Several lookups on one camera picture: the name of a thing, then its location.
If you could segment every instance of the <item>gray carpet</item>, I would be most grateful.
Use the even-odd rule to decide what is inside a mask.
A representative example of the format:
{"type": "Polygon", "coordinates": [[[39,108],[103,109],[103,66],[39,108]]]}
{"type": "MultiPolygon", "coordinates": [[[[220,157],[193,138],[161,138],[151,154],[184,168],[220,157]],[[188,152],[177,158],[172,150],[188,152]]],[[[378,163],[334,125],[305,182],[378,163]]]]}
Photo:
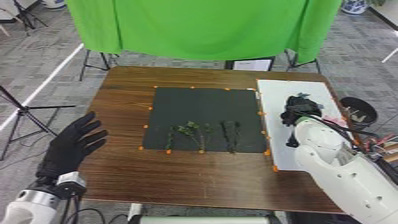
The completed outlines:
{"type": "MultiPolygon", "coordinates": [[[[7,38],[0,33],[0,83],[12,92],[16,98],[24,100],[56,65],[80,44],[80,38],[72,26],[67,10],[49,11],[40,6],[33,9],[35,15],[48,23],[48,28],[39,28],[26,37],[21,24],[3,24],[12,35],[7,38]]],[[[376,130],[383,122],[398,113],[398,55],[382,64],[380,60],[398,47],[398,34],[371,13],[360,16],[337,15],[328,38],[319,52],[319,64],[339,97],[362,98],[376,108],[378,122],[369,130],[376,130]]],[[[67,67],[60,71],[51,83],[40,91],[30,105],[76,105],[64,109],[53,123],[58,131],[69,122],[83,115],[90,100],[101,86],[106,73],[87,69],[83,82],[78,82],[83,51],[80,51],[67,67]]],[[[97,54],[92,54],[90,63],[101,65],[97,54]]],[[[222,68],[222,61],[190,61],[156,57],[133,52],[124,52],[117,59],[119,65],[167,66],[179,68],[222,68]]],[[[273,70],[284,71],[286,57],[279,55],[273,70]]],[[[316,72],[314,65],[296,69],[300,72],[316,72]]],[[[0,100],[0,123],[14,108],[0,100]]],[[[35,112],[44,120],[51,111],[35,112]]],[[[17,129],[17,134],[28,133],[33,126],[28,121],[17,129]]],[[[398,133],[398,118],[389,121],[378,130],[380,134],[398,133]]],[[[0,132],[0,147],[8,129],[0,132]]],[[[0,217],[7,203],[12,201],[17,191],[33,180],[33,170],[40,161],[39,153],[46,150],[49,137],[44,137],[32,147],[37,137],[10,147],[7,160],[0,162],[0,217]]],[[[106,217],[127,211],[127,204],[83,202],[83,206],[97,207],[106,211],[106,217]]],[[[145,214],[151,215],[264,215],[266,211],[218,210],[186,208],[175,206],[145,206],[145,214]]]]}

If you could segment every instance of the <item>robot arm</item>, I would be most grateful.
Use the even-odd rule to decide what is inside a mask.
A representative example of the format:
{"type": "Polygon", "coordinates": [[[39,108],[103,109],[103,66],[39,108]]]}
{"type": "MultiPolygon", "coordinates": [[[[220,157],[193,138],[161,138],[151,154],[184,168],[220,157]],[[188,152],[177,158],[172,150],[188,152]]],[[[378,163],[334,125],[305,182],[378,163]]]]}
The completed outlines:
{"type": "Polygon", "coordinates": [[[289,97],[280,117],[295,125],[287,146],[296,147],[296,163],[337,207],[362,224],[394,224],[398,186],[389,164],[346,147],[350,137],[321,122],[316,103],[305,97],[289,97]]]}
{"type": "Polygon", "coordinates": [[[65,127],[49,143],[37,169],[37,180],[19,192],[5,211],[1,224],[49,224],[58,202],[81,196],[85,182],[78,176],[78,166],[85,156],[104,144],[106,131],[85,136],[101,126],[88,113],[65,127]]]}

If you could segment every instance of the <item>white board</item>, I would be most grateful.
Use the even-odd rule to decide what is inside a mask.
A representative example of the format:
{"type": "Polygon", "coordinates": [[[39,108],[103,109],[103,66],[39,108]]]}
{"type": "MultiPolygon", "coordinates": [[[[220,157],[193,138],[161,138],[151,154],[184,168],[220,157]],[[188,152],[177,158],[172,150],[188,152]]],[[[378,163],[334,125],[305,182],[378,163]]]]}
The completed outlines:
{"type": "Polygon", "coordinates": [[[270,59],[234,61],[232,70],[270,71],[270,59]]]}
{"type": "Polygon", "coordinates": [[[307,99],[323,105],[321,115],[341,118],[339,108],[332,100],[326,85],[321,82],[259,80],[257,90],[264,112],[266,133],[270,136],[270,149],[273,164],[279,170],[302,170],[295,162],[295,148],[286,146],[293,133],[293,126],[282,124],[280,113],[289,96],[309,94],[307,99]]]}

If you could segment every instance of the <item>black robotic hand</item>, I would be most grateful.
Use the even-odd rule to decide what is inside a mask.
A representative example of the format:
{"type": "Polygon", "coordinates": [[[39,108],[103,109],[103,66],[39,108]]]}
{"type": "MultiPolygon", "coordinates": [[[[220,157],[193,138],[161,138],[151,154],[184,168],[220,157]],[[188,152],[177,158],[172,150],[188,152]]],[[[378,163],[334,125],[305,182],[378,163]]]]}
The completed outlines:
{"type": "Polygon", "coordinates": [[[90,131],[101,126],[101,122],[90,112],[65,127],[56,138],[49,142],[48,152],[39,164],[35,176],[56,179],[58,176],[78,170],[85,156],[104,145],[108,132],[103,130],[92,135],[90,131]]]}
{"type": "Polygon", "coordinates": [[[284,109],[286,111],[280,114],[280,118],[286,126],[295,125],[295,122],[302,117],[300,114],[316,115],[321,117],[318,104],[302,96],[291,96],[287,98],[284,109]]]}

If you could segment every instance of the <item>dark gray mat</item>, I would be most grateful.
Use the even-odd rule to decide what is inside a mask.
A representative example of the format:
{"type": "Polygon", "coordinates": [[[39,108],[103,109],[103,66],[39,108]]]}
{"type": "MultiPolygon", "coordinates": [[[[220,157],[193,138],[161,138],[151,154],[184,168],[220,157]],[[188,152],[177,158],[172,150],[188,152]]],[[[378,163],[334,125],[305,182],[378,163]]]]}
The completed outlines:
{"type": "MultiPolygon", "coordinates": [[[[206,151],[227,152],[227,145],[236,144],[236,152],[261,153],[264,136],[257,111],[255,92],[250,90],[158,88],[143,148],[165,149],[170,127],[184,126],[191,121],[199,125],[193,138],[199,142],[199,136],[204,136],[206,151]]],[[[172,149],[199,150],[195,141],[177,131],[172,149]]]]}

